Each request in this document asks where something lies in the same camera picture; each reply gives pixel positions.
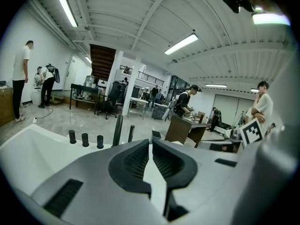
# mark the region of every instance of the short hair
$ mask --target short hair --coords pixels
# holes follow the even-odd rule
[[[266,81],[261,81],[258,85],[257,85],[257,89],[259,87],[263,87],[263,86],[266,86],[266,89],[268,90],[269,89],[269,84],[266,82]]]
[[[194,89],[194,90],[199,90],[199,87],[197,86],[197,85],[192,85],[192,86],[190,86],[189,87],[189,89],[191,90],[191,89]]]
[[[25,45],[28,45],[29,43],[33,43],[33,41],[29,40]]]

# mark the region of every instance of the railing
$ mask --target railing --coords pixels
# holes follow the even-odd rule
[[[132,68],[120,65],[120,69],[122,69],[122,72],[125,73],[125,74],[131,75],[131,73],[132,73]],[[151,75],[148,75],[148,74],[145,74],[145,73],[142,73],[142,72],[137,72],[137,78],[146,80],[148,82],[155,83],[155,84],[157,84],[159,86],[163,86],[164,85],[164,81],[163,80],[160,80],[160,79],[158,79],[156,77],[153,77]]]

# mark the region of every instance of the cable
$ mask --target cable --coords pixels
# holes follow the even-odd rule
[[[51,108],[51,107],[48,107],[48,108],[50,108],[51,109],[51,112],[49,113],[49,114],[47,114],[46,116],[44,116],[44,117],[40,117],[40,118],[45,118],[45,117],[47,117],[47,116],[49,116],[52,112],[53,112],[53,109]]]

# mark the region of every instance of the door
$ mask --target door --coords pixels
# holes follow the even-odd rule
[[[74,83],[75,81],[76,72],[77,72],[77,58],[73,56],[67,71],[64,91],[71,90],[71,84]]]

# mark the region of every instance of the table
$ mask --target table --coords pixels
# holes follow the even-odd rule
[[[196,143],[195,148],[197,148],[206,126],[206,123],[193,122],[190,119],[173,115],[165,140],[170,142],[179,141],[184,144],[187,137],[189,137]]]
[[[98,95],[98,102],[91,101],[91,100],[85,100],[85,99],[73,98],[72,97],[73,89],[77,89],[77,94],[78,94],[78,91],[86,91],[86,92],[97,94]],[[84,102],[84,103],[92,103],[92,104],[94,104],[94,114],[96,114],[96,106],[100,102],[100,97],[101,97],[101,90],[99,90],[98,88],[91,88],[91,87],[77,85],[77,84],[73,84],[72,83],[71,84],[71,93],[70,93],[70,109],[71,109],[71,102],[72,102],[72,100],[76,101],[76,105],[75,105],[76,107],[77,107],[77,102],[78,101]]]
[[[169,106],[167,106],[167,105],[162,105],[162,104],[155,103],[151,117],[154,120],[155,119],[162,120],[163,115],[164,115],[165,111],[168,109],[168,107]]]
[[[138,111],[132,111],[132,110],[131,110],[131,104],[132,104],[132,102],[136,102],[136,103],[138,103],[138,104],[143,104],[143,105],[145,105],[145,111],[143,112],[143,110],[141,110],[140,112],[138,112],[139,109],[138,109]],[[140,114],[140,115],[142,115],[142,118],[144,119],[147,104],[148,104],[148,102],[147,102],[146,100],[142,100],[142,99],[139,99],[139,98],[131,97],[131,98],[130,98],[130,105],[129,105],[128,113],[137,113],[137,114]]]

